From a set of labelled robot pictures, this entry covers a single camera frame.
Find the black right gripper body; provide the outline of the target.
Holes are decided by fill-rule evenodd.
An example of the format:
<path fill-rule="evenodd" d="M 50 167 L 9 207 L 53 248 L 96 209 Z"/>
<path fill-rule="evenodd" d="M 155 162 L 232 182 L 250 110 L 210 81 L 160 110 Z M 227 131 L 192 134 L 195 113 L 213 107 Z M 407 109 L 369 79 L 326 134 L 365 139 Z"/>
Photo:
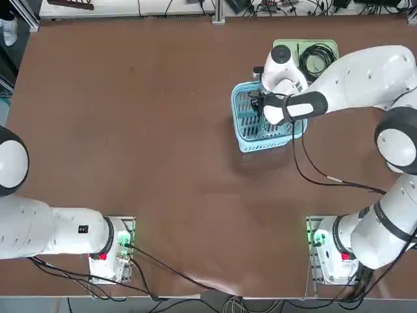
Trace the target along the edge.
<path fill-rule="evenodd" d="M 250 105 L 252 107 L 252 110 L 257 115 L 263 114 L 263 99 L 264 96 L 261 93 L 249 93 L 250 98 Z"/>

